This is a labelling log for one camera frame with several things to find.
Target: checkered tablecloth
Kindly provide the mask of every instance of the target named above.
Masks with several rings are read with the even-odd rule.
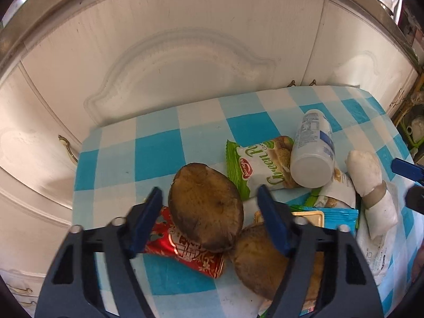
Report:
[[[175,173],[190,162],[226,174],[227,140],[249,146],[279,135],[294,137],[303,114],[311,108],[321,110],[332,126],[336,162],[342,171],[350,150],[375,152],[384,179],[398,187],[401,218],[388,274],[379,286],[387,314],[408,289],[413,259],[423,239],[423,218],[404,207],[405,190],[413,183],[390,170],[395,157],[411,161],[408,150],[378,102],[360,89],[314,86],[260,91],[169,108],[96,129],[83,143],[79,158],[73,223],[84,228],[104,226],[142,203],[155,186],[167,197]],[[299,204],[308,192],[301,188],[273,193],[278,201]],[[139,255],[132,265],[156,317],[255,318],[262,302],[240,283],[230,264],[216,280],[154,255]],[[105,305],[116,313],[101,254],[98,272]]]

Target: white bottle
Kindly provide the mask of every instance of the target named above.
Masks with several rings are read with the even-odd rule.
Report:
[[[331,125],[317,109],[309,110],[303,116],[291,153],[290,172],[295,182],[306,188],[322,187],[333,176]]]

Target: drawer handle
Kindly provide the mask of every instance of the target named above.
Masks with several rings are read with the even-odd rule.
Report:
[[[69,143],[69,141],[61,135],[58,135],[58,138],[59,138],[60,143],[66,148],[66,152],[68,153],[71,161],[75,165],[78,165],[78,158],[72,153],[71,144]]]
[[[22,307],[37,306],[36,302],[19,302]]]
[[[7,288],[9,288],[9,290],[12,292],[12,294],[22,295],[22,294],[31,294],[32,293],[31,288],[22,289],[22,288],[12,287],[11,285],[8,285],[8,284],[6,284],[6,285],[7,285]]]

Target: red logo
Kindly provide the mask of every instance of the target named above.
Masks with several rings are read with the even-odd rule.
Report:
[[[240,158],[240,167],[243,172],[243,179],[249,178],[253,172],[252,166],[250,166],[249,162],[244,158]]]

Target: brown band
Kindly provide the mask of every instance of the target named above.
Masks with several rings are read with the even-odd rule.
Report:
[[[368,195],[362,197],[362,202],[366,209],[370,209],[376,203],[380,202],[387,191],[387,184],[383,180],[380,185],[377,185]]]

